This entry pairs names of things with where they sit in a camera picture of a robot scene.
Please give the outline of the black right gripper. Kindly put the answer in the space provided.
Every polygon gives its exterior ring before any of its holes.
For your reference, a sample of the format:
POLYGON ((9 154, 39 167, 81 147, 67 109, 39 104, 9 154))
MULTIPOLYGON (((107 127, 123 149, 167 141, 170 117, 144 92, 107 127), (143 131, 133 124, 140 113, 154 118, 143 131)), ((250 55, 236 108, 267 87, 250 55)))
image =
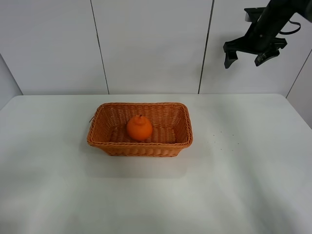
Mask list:
POLYGON ((291 21, 291 17, 296 13, 294 3, 293 0, 271 0, 259 18, 252 22, 244 36, 226 42, 223 46, 225 68, 229 69, 238 60, 237 51, 258 54, 254 60, 256 66, 279 56, 279 49, 284 49, 287 41, 276 38, 276 36, 278 34, 291 35, 300 30, 297 28, 293 31, 282 31, 288 22, 293 25, 300 25, 298 22, 291 21))

